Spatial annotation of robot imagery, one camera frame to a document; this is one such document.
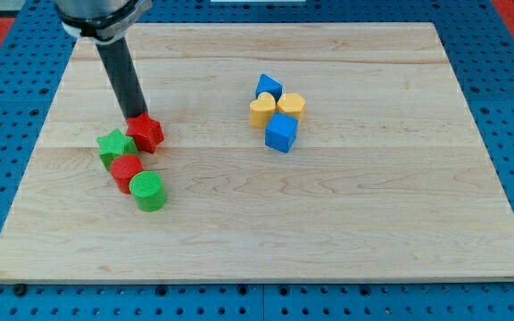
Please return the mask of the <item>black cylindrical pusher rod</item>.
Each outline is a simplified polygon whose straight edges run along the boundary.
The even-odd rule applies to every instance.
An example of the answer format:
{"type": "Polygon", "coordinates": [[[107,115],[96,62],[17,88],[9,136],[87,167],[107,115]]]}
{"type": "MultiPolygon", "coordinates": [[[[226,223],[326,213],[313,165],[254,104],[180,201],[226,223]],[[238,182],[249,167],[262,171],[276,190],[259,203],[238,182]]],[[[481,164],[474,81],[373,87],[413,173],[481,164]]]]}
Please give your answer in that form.
{"type": "Polygon", "coordinates": [[[97,45],[96,48],[123,117],[135,118],[148,112],[126,39],[123,37],[109,45],[97,45]]]}

